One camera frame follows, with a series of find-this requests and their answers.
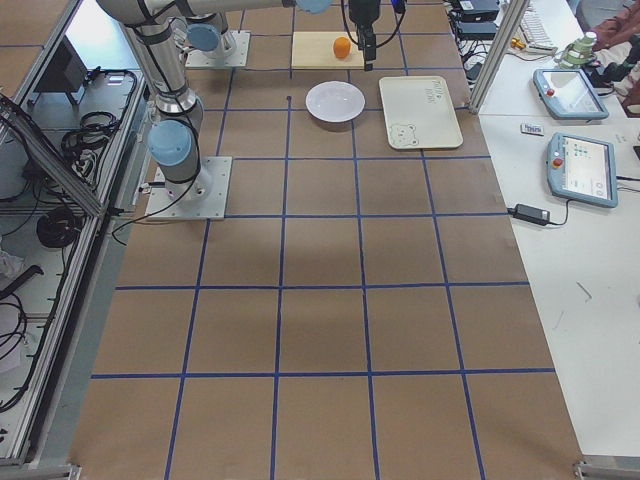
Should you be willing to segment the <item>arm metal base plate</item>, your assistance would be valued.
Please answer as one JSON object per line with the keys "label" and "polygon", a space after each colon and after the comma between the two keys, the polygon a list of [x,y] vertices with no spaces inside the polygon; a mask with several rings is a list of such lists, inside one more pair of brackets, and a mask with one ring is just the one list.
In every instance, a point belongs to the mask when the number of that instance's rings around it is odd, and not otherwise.
{"label": "arm metal base plate", "polygon": [[152,222],[185,220],[221,220],[225,217],[232,170],[229,156],[209,156],[201,159],[200,173],[193,184],[167,182],[159,167],[145,214]]}
{"label": "arm metal base plate", "polygon": [[247,64],[251,34],[247,30],[226,33],[189,34],[191,50],[186,58],[187,69],[243,68]]}

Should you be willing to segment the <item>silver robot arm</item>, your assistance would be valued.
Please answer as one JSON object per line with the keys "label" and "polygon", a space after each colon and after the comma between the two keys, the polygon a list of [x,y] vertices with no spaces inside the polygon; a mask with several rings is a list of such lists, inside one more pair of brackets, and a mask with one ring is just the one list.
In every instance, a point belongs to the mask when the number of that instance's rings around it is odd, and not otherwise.
{"label": "silver robot arm", "polygon": [[[264,9],[276,6],[298,6],[310,14],[323,13],[331,1],[187,1],[185,5],[187,18],[195,18],[210,13],[226,13],[251,9]],[[376,60],[377,43],[374,23],[380,16],[379,1],[349,1],[349,20],[354,24],[357,39],[355,43],[363,54],[363,69],[371,71]],[[188,26],[187,38],[189,42],[202,51],[214,51],[222,42],[222,34],[213,26]]]}
{"label": "silver robot arm", "polygon": [[206,184],[201,173],[199,128],[203,106],[191,89],[170,20],[187,21],[189,42],[200,51],[221,45],[226,14],[240,10],[298,7],[318,14],[328,1],[100,1],[100,8],[127,35],[134,57],[154,95],[160,121],[151,128],[148,149],[160,167],[169,193],[195,195]]}

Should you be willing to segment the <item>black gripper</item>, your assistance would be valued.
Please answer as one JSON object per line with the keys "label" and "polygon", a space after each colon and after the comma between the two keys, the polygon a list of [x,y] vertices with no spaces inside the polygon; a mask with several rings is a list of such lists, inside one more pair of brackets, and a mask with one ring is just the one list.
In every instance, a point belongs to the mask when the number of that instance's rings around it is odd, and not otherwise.
{"label": "black gripper", "polygon": [[358,49],[363,51],[365,71],[373,69],[375,61],[374,23],[379,19],[378,0],[349,0],[349,19],[356,26]]}

